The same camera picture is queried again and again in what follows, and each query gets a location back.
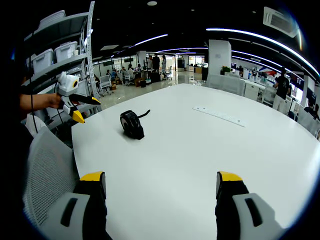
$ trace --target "shelving unit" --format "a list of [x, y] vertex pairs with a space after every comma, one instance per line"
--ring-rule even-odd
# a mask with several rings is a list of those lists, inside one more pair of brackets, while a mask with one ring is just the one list
[[80, 36], [88, 16], [89, 12], [84, 12], [62, 17], [45, 28], [35, 30], [33, 35], [31, 33], [24, 38], [25, 49], [29, 50], [28, 55], [43, 52], [55, 43]]
[[[40, 54], [50, 48], [54, 49], [57, 45], [79, 36], [79, 55], [57, 62], [34, 74], [31, 79], [22, 84], [29, 92], [37, 94], [55, 84], [61, 72], [73, 75], [80, 73], [80, 81], [86, 81], [87, 94], [96, 99], [100, 98], [96, 85], [91, 84], [95, 82], [91, 52], [91, 26], [94, 6], [95, 1], [91, 1], [88, 12], [59, 18], [50, 25], [35, 30], [24, 39], [26, 54], [27, 56], [31, 56], [34, 53]], [[99, 105], [82, 104], [77, 107], [82, 113], [90, 109], [92, 109], [93, 113], [101, 111], [101, 106]], [[60, 115], [63, 121], [70, 119], [70, 116], [65, 112], [62, 112]], [[53, 117], [52, 120], [48, 125], [49, 129], [53, 129], [62, 123], [59, 115]]]

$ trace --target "human hand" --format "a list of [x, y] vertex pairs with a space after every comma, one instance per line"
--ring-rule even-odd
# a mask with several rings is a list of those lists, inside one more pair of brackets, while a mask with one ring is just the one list
[[50, 108], [58, 109], [61, 103], [61, 96], [58, 93], [48, 94]]

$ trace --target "gray chair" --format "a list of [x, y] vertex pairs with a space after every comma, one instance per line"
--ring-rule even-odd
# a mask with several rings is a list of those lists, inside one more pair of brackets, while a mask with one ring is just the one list
[[171, 79], [172, 80], [172, 66], [169, 67], [168, 71], [164, 71], [165, 72], [165, 75], [166, 75], [166, 79], [169, 80]]
[[225, 77], [225, 79], [222, 81], [221, 90], [239, 96], [244, 96], [245, 87], [245, 81], [235, 77]]
[[79, 180], [74, 152], [48, 128], [33, 139], [25, 167], [24, 213], [36, 229], [46, 223], [49, 209]]
[[319, 126], [314, 117], [305, 110], [299, 111], [298, 124], [307, 129], [313, 136], [316, 136], [319, 130]]
[[105, 93], [111, 95], [109, 91], [109, 87], [111, 87], [111, 76], [110, 75], [101, 76], [100, 77], [100, 94], [102, 96], [104, 96]]
[[128, 71], [123, 71], [124, 73], [124, 80], [125, 80], [125, 84], [126, 86], [129, 86], [130, 84], [135, 85], [132, 81], [135, 79], [134, 75], [130, 75], [130, 73]]
[[238, 77], [209, 74], [207, 76], [205, 86], [239, 96], [244, 96], [246, 83]]
[[272, 86], [266, 86], [262, 94], [262, 104], [273, 106], [277, 90]]

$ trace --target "tape measure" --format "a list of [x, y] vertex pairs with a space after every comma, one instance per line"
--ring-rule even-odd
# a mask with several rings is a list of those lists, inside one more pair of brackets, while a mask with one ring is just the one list
[[121, 113], [120, 122], [125, 134], [133, 139], [142, 139], [145, 134], [139, 118], [146, 116], [149, 112], [150, 110], [140, 116], [137, 116], [132, 110]]

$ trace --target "air conditioning unit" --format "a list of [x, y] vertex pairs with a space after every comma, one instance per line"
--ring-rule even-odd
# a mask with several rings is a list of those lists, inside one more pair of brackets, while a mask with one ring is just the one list
[[299, 32], [297, 22], [290, 16], [265, 6], [263, 9], [263, 24], [294, 38]]
[[253, 60], [253, 61], [259, 62], [259, 63], [261, 62], [260, 59], [256, 59], [256, 58], [253, 58], [253, 57], [250, 57], [250, 59]]

